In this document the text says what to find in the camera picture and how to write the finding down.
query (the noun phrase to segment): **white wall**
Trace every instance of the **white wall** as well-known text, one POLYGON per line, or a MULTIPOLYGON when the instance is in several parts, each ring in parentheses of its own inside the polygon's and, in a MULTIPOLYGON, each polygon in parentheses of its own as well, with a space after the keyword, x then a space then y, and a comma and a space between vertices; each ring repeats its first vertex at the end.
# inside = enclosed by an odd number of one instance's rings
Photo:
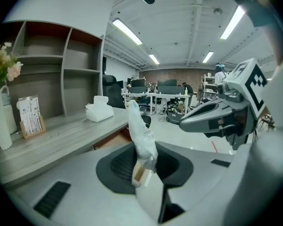
POLYGON ((127 81, 127 78, 138 77, 138 71, 117 60, 107 58, 106 74, 113 75, 117 81, 127 81))
POLYGON ((36 20, 64 24, 100 37, 106 33, 114 0, 19 0, 7 21, 36 20))

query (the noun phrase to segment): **tissue box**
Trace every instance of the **tissue box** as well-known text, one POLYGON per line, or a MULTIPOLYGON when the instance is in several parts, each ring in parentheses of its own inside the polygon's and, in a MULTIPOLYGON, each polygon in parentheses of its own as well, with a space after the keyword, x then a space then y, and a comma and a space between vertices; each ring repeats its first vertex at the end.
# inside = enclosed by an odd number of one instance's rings
POLYGON ((93 104, 86 105, 86 116, 89 120, 99 122, 114 116, 113 108, 107 105, 108 97, 95 96, 93 104))

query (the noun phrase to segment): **white plastic bag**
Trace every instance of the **white plastic bag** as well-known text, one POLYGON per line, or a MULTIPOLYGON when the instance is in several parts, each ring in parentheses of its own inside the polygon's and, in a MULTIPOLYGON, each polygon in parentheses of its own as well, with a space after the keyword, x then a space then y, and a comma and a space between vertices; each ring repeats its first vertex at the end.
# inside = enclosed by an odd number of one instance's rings
POLYGON ((153 133, 142 120, 140 109, 135 100, 129 101, 129 131, 135 144, 137 158, 145 169, 156 172, 157 149, 153 133))
POLYGON ((89 120, 99 122, 114 116, 113 108, 107 105, 108 97, 95 96, 93 104, 86 105, 86 116, 89 120))

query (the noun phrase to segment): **ceiling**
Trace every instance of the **ceiling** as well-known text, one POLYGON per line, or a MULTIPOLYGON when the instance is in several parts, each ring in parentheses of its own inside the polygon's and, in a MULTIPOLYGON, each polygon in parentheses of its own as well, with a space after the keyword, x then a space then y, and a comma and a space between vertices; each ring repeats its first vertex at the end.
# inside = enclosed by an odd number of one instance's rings
POLYGON ((236 8, 233 0, 155 0, 152 5, 142 0, 116 0, 107 26, 104 55, 138 70, 214 69, 217 62, 232 70, 239 62, 253 57, 261 64, 273 63, 267 38, 260 28, 254 28, 247 15, 228 39, 220 39, 236 8), (222 9, 222 14, 214 14, 215 8, 222 9), (116 18, 143 44, 136 45, 118 30, 112 24, 116 18), (214 54, 203 64, 209 51, 214 54), (160 62, 158 66, 149 54, 155 55, 160 62))

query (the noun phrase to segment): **fluorescent light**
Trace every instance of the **fluorescent light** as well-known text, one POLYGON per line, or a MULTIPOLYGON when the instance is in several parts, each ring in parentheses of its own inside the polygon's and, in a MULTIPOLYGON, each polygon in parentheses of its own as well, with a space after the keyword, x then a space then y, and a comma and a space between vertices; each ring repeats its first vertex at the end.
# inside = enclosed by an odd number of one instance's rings
POLYGON ((231 32, 234 30, 234 28, 237 26, 237 24, 239 23, 240 19, 242 18, 243 14, 245 12, 243 11, 243 9, 241 8, 241 6, 239 6, 236 11, 234 16, 232 17, 230 23, 228 24, 228 26, 226 27, 224 33, 221 36, 221 39, 226 40, 228 36, 230 36, 231 32))
POLYGON ((203 63, 206 63, 206 62, 209 60, 209 58, 211 58, 211 56, 213 55, 213 53, 214 53, 214 52, 209 51, 209 52, 208 52, 208 55, 206 56, 206 58, 205 58, 202 62, 203 62, 203 63))
POLYGON ((149 55, 149 56, 154 61, 154 63, 156 63, 157 65, 159 64, 159 61, 155 58, 154 55, 149 55))
POLYGON ((112 24, 116 26, 117 28, 119 28, 121 31, 123 31, 137 45, 142 44, 142 41, 126 25, 124 25, 122 21, 120 21, 119 19, 116 19, 112 22, 112 24))

